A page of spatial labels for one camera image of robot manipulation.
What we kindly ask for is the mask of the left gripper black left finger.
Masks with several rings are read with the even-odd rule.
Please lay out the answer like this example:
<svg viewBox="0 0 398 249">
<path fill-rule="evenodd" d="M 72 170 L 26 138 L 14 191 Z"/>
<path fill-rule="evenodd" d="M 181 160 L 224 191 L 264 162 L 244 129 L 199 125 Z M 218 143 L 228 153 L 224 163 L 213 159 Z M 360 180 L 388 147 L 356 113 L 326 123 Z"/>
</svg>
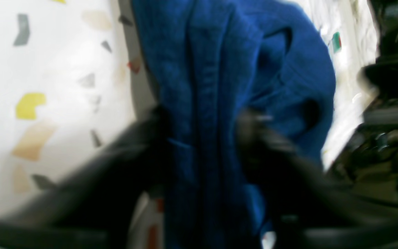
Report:
<svg viewBox="0 0 398 249">
<path fill-rule="evenodd" d="M 20 211 L 0 218 L 6 249 L 124 249 L 140 195 L 165 182 L 170 155 L 161 106 Z"/>
</svg>

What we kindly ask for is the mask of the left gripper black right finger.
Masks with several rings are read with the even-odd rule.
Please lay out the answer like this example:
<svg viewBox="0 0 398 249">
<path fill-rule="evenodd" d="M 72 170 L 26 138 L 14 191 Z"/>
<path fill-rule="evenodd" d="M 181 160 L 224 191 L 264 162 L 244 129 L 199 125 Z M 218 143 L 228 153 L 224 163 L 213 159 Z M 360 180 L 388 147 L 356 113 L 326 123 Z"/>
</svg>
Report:
<svg viewBox="0 0 398 249">
<path fill-rule="evenodd" d="M 243 172 L 260 188 L 280 249 L 398 249 L 398 212 L 323 176 L 253 109 L 237 118 Z"/>
</svg>

